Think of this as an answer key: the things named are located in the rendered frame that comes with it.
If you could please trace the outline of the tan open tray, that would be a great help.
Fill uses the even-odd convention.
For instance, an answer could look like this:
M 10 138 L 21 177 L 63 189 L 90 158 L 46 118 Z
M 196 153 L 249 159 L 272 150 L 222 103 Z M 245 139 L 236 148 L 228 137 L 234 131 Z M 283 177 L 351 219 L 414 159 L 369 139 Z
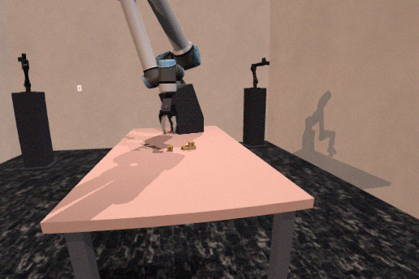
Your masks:
M 195 146 L 189 147 L 188 145 L 183 145 L 183 146 L 181 146 L 181 148 L 183 150 L 190 150 L 190 149 L 197 149 L 197 146 L 195 145 Z

